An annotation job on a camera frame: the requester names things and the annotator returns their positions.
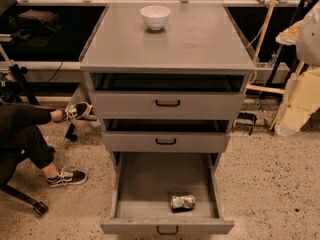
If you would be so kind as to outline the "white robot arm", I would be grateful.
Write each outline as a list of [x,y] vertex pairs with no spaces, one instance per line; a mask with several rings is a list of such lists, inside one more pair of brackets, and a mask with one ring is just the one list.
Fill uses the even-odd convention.
[[309,66],[320,66],[320,1],[297,23],[280,32],[276,42],[295,45],[297,58]]

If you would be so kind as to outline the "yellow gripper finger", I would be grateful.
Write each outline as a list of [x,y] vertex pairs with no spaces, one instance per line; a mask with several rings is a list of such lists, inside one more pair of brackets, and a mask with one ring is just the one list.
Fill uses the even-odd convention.
[[280,32],[276,37],[276,42],[282,45],[291,46],[299,43],[299,34],[303,21],[300,20],[287,29]]

